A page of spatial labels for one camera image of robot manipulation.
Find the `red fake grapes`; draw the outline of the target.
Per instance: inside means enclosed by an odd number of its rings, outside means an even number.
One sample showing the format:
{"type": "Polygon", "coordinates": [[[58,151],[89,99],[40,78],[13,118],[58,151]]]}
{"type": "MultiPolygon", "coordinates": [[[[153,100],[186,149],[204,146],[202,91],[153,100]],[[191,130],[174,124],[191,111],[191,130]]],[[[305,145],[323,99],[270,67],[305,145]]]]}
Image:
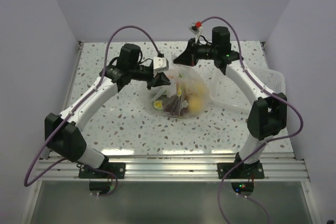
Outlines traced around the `red fake grapes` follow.
{"type": "Polygon", "coordinates": [[[164,112],[169,113],[171,116],[179,116],[181,112],[181,99],[169,99],[164,105],[164,112]]]}

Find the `clear printed plastic bag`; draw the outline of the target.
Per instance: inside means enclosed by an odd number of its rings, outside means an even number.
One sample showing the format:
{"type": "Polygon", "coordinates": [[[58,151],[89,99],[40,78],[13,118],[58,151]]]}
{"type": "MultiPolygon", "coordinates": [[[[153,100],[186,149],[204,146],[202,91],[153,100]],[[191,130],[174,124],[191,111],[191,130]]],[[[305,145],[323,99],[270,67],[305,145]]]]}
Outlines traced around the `clear printed plastic bag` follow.
{"type": "Polygon", "coordinates": [[[165,72],[166,76],[170,79],[169,86],[160,86],[152,89],[147,89],[146,84],[142,84],[139,89],[139,99],[144,106],[145,110],[153,115],[174,117],[174,118],[193,118],[199,116],[209,102],[209,90],[207,87],[207,95],[199,96],[197,94],[195,85],[197,83],[205,84],[205,81],[193,67],[174,64],[173,60],[177,56],[171,55],[169,62],[169,70],[165,72]],[[203,110],[198,114],[190,113],[188,110],[188,100],[190,97],[199,97],[204,101],[203,110]],[[169,99],[181,99],[181,112],[179,116],[171,116],[169,113],[164,112],[164,105],[169,99]]]}

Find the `yellow fake pear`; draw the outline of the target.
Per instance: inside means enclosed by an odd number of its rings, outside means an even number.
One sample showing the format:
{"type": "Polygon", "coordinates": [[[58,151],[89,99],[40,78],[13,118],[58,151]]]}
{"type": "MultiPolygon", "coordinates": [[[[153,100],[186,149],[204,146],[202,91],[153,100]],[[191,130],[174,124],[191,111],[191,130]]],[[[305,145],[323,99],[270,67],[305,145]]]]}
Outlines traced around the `yellow fake pear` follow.
{"type": "Polygon", "coordinates": [[[190,97],[188,100],[188,110],[190,113],[198,114],[203,110],[204,101],[199,97],[190,97]]]}

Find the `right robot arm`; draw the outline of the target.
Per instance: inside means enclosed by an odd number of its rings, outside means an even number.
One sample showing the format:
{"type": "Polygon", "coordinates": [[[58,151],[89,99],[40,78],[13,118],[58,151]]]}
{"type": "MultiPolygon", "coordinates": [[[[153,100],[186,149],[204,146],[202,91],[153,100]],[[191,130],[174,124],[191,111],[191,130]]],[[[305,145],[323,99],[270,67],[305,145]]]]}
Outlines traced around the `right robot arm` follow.
{"type": "Polygon", "coordinates": [[[195,66],[199,60],[212,60],[215,67],[239,87],[251,104],[247,119],[249,135],[238,152],[240,162],[234,165],[236,176],[246,178],[253,171],[252,164],[259,161],[267,141],[287,126],[287,97],[283,93],[274,93],[248,67],[242,65],[242,57],[232,50],[227,27],[213,28],[212,41],[206,44],[199,42],[201,23],[192,24],[190,30],[195,37],[188,40],[186,49],[173,60],[174,63],[195,66]]]}

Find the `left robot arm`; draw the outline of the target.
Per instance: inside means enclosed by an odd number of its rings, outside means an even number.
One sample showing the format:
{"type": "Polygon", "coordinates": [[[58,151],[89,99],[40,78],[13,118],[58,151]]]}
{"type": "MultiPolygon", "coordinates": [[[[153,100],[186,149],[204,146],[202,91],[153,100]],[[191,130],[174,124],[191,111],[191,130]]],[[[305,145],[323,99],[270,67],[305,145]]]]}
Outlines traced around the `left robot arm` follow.
{"type": "Polygon", "coordinates": [[[149,66],[143,65],[141,58],[139,46],[123,45],[119,56],[104,66],[93,85],[73,105],[57,115],[50,113],[45,118],[47,147],[71,162],[90,166],[97,178],[106,177],[107,157],[88,146],[82,131],[95,113],[131,80],[146,82],[148,89],[170,84],[165,75],[169,62],[163,54],[152,58],[149,66]]]}

